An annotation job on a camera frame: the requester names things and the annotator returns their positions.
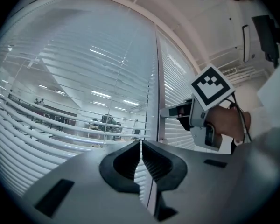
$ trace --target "black cable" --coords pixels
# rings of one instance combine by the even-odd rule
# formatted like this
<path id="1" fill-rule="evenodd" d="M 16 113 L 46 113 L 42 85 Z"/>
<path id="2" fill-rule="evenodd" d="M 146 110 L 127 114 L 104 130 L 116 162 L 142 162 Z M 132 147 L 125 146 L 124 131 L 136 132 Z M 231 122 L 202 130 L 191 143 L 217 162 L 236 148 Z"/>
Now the black cable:
<path id="1" fill-rule="evenodd" d="M 239 106 L 238 106 L 238 103 L 237 103 L 237 100 L 236 100 L 236 98 L 235 98 L 234 93 L 232 94 L 232 97 L 233 97 L 234 102 L 235 102 L 235 104 L 236 104 L 237 111 L 238 111 L 239 115 L 240 115 L 240 116 L 242 117 L 242 119 L 243 119 L 243 120 L 241 119 L 241 123 L 242 123 L 242 125 L 245 127 L 246 132 L 247 132 L 247 135 L 248 135 L 249 140 L 250 140 L 250 142 L 251 142 L 251 141 L 252 141 L 252 139 L 251 139 L 251 136 L 250 136 L 249 130 L 248 130 L 248 128 L 247 128 L 247 125 L 246 125 L 246 121 L 245 121 L 245 118 L 244 118 L 243 112 L 240 110 L 240 108 L 239 108 Z"/>

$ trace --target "black and white fiducial marker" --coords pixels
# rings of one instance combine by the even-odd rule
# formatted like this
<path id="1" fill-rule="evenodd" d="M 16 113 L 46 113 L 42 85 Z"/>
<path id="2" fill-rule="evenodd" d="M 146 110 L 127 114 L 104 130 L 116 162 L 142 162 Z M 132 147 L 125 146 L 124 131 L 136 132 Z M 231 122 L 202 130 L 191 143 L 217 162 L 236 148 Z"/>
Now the black and white fiducial marker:
<path id="1" fill-rule="evenodd" d="M 220 104 L 235 91 L 228 79 L 212 64 L 195 77 L 190 86 L 205 111 Z"/>

